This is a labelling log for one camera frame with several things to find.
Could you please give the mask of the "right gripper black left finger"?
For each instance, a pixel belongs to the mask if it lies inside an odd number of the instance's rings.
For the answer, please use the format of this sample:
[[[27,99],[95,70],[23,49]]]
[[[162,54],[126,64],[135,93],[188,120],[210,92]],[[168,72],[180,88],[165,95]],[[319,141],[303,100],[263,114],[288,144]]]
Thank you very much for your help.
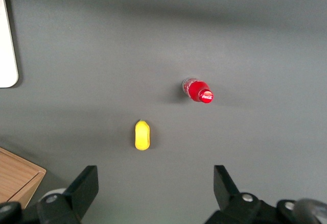
[[[98,191],[98,168],[87,166],[66,189],[47,193],[37,203],[39,222],[81,223]]]

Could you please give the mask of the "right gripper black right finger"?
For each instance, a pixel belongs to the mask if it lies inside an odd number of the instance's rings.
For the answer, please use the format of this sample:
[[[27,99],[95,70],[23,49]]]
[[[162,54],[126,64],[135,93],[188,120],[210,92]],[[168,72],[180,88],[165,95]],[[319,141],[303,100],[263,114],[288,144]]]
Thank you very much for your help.
[[[214,194],[219,210],[206,223],[279,223],[276,208],[240,192],[223,165],[214,166]]]

